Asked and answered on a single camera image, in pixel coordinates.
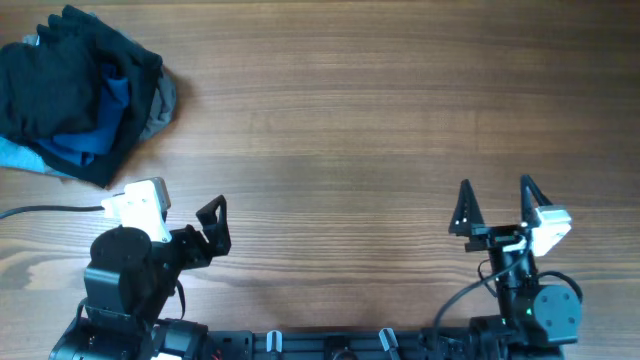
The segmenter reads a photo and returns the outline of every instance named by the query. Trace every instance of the blue cloth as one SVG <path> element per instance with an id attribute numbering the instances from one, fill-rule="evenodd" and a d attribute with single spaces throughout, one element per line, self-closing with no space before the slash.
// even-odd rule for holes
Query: blue cloth
<path id="1" fill-rule="evenodd" d="M 118 132 L 124 109 L 129 106 L 129 80 L 118 77 L 116 67 L 102 64 L 102 88 L 97 128 L 81 134 L 60 134 L 37 142 L 56 156 L 79 166 L 90 164 L 94 156 L 108 154 Z"/>

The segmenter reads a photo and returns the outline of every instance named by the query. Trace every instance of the wood grain surface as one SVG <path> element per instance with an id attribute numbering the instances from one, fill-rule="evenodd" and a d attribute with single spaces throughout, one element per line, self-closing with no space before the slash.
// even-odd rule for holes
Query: wood grain surface
<path id="1" fill-rule="evenodd" d="M 61 9 L 0 7 L 0 43 Z M 133 152 L 107 191 L 1 169 L 0 211 L 95 205 L 162 176 L 172 228 L 197 224 L 195 211 L 218 194 L 229 203 L 231 253 L 182 276 L 187 320 L 215 330 L 417 329 L 485 258 L 447 235 L 459 182 L 472 180 L 488 223 L 511 223 L 529 173 L 574 217 L 538 261 L 585 292 L 568 358 L 637 358 L 640 6 L 82 9 L 163 56 L 177 80 L 176 121 Z M 100 213 L 0 222 L 0 358 L 48 355 L 85 294 L 91 242 L 115 225 Z M 170 299 L 164 315 L 179 311 Z M 479 289 L 445 322 L 496 312 Z"/>

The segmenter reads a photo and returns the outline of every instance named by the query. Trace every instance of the fabric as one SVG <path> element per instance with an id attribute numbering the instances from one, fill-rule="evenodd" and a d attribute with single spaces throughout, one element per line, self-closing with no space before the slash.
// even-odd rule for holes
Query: fabric
<path id="1" fill-rule="evenodd" d="M 25 35 L 22 37 L 22 43 L 38 46 L 40 45 L 40 38 L 38 35 Z"/>
<path id="2" fill-rule="evenodd" d="M 129 80 L 130 105 L 123 113 L 109 154 L 96 155 L 87 166 L 78 166 L 61 159 L 35 142 L 21 144 L 29 146 L 55 170 L 105 187 L 113 179 L 145 128 L 160 76 L 162 58 L 129 41 L 99 19 L 69 5 L 63 9 L 62 17 L 49 16 L 48 23 L 49 27 L 38 25 L 41 45 L 36 48 L 50 46 L 74 36 L 92 39 L 97 50 L 96 61 L 114 64 L 118 73 Z"/>
<path id="3" fill-rule="evenodd" d="M 94 156 L 106 155 L 115 140 L 124 109 L 129 105 L 129 80 L 118 77 L 115 66 L 102 64 L 102 91 L 97 128 L 81 134 L 60 134 L 38 144 L 79 166 L 91 163 Z"/>
<path id="4" fill-rule="evenodd" d="M 169 126 L 177 99 L 176 85 L 163 68 L 162 74 L 158 78 L 156 92 L 153 95 L 149 118 L 144 130 L 142 130 L 142 134 L 140 134 L 140 141 L 151 139 L 155 134 Z"/>
<path id="5" fill-rule="evenodd" d="M 173 97 L 165 97 L 159 94 L 159 89 L 163 86 L 161 84 L 163 81 L 165 82 L 165 86 L 170 84 L 169 88 L 174 89 L 174 92 L 168 92 L 168 94 L 174 94 Z M 148 140 L 148 137 L 152 137 L 164 129 L 164 126 L 168 125 L 171 121 L 171 118 L 168 117 L 168 115 L 172 114 L 177 98 L 175 96 L 175 84 L 171 80 L 169 74 L 164 70 L 162 72 L 162 77 L 158 79 L 157 87 L 158 89 L 156 90 L 153 98 L 153 104 L 151 106 L 151 112 L 149 113 L 146 127 L 138 139 L 140 142 Z M 161 101 L 161 106 L 157 106 L 158 101 Z M 167 111 L 155 112 L 154 109 L 167 109 Z M 69 175 L 56 171 L 45 164 L 42 157 L 35 151 L 26 146 L 14 144 L 2 137 L 0 137 L 0 167 L 16 168 L 42 174 L 69 177 Z"/>
<path id="6" fill-rule="evenodd" d="M 44 46 L 0 50 L 0 134 L 35 140 L 95 129 L 100 94 L 97 49 L 70 35 Z"/>

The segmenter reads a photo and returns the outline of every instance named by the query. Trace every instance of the white bracket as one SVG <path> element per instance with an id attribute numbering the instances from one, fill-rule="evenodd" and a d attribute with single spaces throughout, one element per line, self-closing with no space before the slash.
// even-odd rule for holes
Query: white bracket
<path id="1" fill-rule="evenodd" d="M 159 177 L 127 184 L 124 194 L 102 200 L 105 218 L 119 218 L 122 226 L 143 230 L 151 241 L 160 242 L 171 241 L 162 218 L 170 206 L 167 187 Z"/>
<path id="2" fill-rule="evenodd" d="M 531 252 L 545 256 L 571 230 L 571 215 L 564 206 L 549 205 L 536 208 L 534 217 L 540 225 L 531 229 Z"/>

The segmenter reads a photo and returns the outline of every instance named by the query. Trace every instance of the white clip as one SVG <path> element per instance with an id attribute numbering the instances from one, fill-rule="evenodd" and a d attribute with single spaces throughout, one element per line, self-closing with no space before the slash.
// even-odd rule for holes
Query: white clip
<path id="1" fill-rule="evenodd" d="M 571 216 L 560 205 L 540 206 L 534 216 L 540 225 L 531 230 L 531 252 L 536 257 L 545 256 L 571 230 Z"/>
<path id="2" fill-rule="evenodd" d="M 396 339 L 396 334 L 393 332 L 392 328 L 383 328 L 378 333 L 378 337 L 380 338 L 384 351 L 389 351 L 398 347 L 398 339 Z"/>
<path id="3" fill-rule="evenodd" d="M 271 330 L 267 333 L 267 352 L 282 352 L 282 333 Z"/>
<path id="4" fill-rule="evenodd" d="M 105 218 L 120 218 L 122 226 L 143 230 L 151 241 L 159 242 L 171 241 L 171 233 L 162 219 L 162 212 L 168 206 L 161 178 L 127 184 L 124 194 L 102 200 Z"/>

